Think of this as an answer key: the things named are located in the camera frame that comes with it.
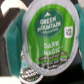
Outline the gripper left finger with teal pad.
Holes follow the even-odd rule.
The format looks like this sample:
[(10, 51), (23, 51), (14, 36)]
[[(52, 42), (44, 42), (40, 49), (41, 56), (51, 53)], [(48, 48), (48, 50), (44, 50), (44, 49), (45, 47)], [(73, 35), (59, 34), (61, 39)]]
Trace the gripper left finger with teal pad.
[(0, 14), (0, 37), (4, 40), (6, 60), (9, 67), (21, 66), (22, 20), (24, 9), (11, 8), (6, 15)]

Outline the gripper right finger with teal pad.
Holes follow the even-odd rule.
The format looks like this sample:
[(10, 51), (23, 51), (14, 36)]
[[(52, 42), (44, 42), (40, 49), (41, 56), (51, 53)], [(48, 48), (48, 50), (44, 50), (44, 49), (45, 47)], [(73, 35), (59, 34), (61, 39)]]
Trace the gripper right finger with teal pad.
[(81, 6), (75, 6), (79, 15), (79, 49), (82, 56), (82, 70), (84, 74), (84, 9)]

